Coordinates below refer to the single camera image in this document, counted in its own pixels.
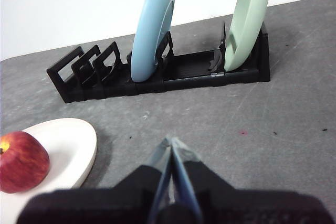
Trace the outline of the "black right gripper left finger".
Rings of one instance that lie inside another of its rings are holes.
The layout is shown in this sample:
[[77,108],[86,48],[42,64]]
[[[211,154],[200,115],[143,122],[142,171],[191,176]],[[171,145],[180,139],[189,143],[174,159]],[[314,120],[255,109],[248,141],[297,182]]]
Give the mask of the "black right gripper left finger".
[[28,201],[17,223],[153,223],[169,181],[172,141],[114,187],[55,190]]

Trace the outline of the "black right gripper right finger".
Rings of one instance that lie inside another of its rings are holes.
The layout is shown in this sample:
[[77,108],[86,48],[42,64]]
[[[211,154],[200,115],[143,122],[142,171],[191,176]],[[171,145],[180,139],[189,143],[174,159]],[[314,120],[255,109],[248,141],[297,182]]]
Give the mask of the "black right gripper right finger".
[[287,190],[237,189],[186,144],[171,139],[179,201],[200,223],[330,223],[323,203]]

